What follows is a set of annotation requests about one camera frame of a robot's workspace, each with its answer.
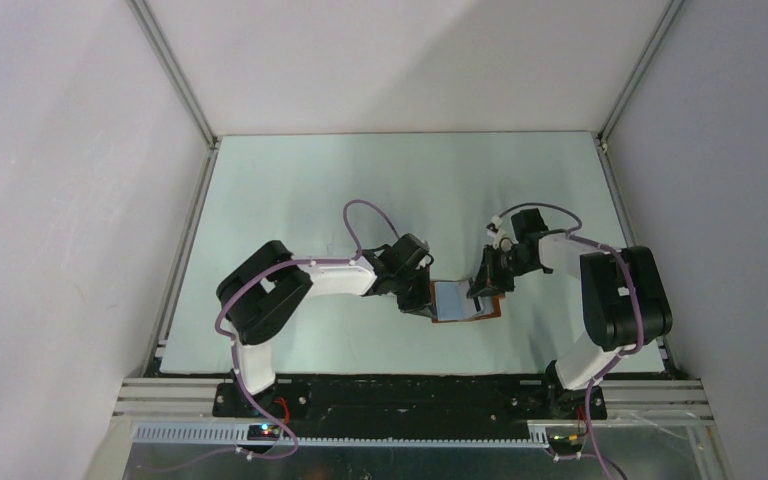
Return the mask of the brown leather card holder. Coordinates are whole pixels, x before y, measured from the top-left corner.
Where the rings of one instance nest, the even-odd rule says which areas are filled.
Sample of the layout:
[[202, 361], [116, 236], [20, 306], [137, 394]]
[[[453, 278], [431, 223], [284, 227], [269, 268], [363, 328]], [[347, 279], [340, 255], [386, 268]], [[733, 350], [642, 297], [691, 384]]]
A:
[[433, 323], [462, 323], [498, 318], [502, 315], [501, 300], [505, 294], [493, 297], [468, 298], [470, 280], [432, 281], [431, 300], [436, 313]]

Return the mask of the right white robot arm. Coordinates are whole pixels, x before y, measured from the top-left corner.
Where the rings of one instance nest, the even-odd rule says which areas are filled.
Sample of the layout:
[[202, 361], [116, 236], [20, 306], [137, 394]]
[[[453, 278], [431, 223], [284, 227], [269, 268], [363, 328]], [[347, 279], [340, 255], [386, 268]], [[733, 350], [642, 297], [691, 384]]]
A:
[[645, 246], [619, 249], [581, 236], [583, 222], [551, 229], [544, 204], [525, 202], [493, 216], [486, 226], [490, 242], [482, 250], [468, 299], [492, 298], [514, 290], [517, 278], [540, 271], [579, 280], [584, 332], [565, 355], [546, 369], [554, 383], [541, 392], [545, 411], [566, 418], [582, 403], [580, 390], [594, 388], [622, 359], [670, 332], [671, 307], [652, 251]]

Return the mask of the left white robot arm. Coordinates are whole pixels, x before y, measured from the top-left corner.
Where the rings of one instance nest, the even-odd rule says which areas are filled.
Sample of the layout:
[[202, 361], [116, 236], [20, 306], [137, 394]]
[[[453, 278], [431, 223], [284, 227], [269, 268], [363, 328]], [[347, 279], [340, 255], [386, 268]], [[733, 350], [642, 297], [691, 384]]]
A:
[[276, 372], [270, 341], [302, 301], [331, 295], [393, 296], [400, 312], [433, 318], [427, 244], [408, 233], [392, 245], [361, 249], [351, 258], [295, 258], [272, 240], [240, 264], [216, 289], [221, 304], [215, 324], [232, 348], [232, 371], [242, 382], [238, 404], [264, 416], [276, 403]]

